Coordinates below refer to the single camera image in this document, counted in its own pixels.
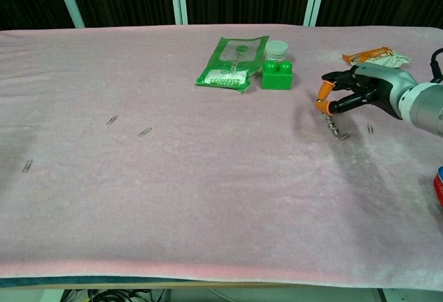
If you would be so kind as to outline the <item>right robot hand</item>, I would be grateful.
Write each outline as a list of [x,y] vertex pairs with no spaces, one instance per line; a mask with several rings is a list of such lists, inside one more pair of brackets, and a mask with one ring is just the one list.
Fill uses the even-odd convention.
[[401,96],[417,86],[407,71],[366,62],[346,71],[326,73],[322,80],[315,106],[329,116],[374,105],[400,120]]

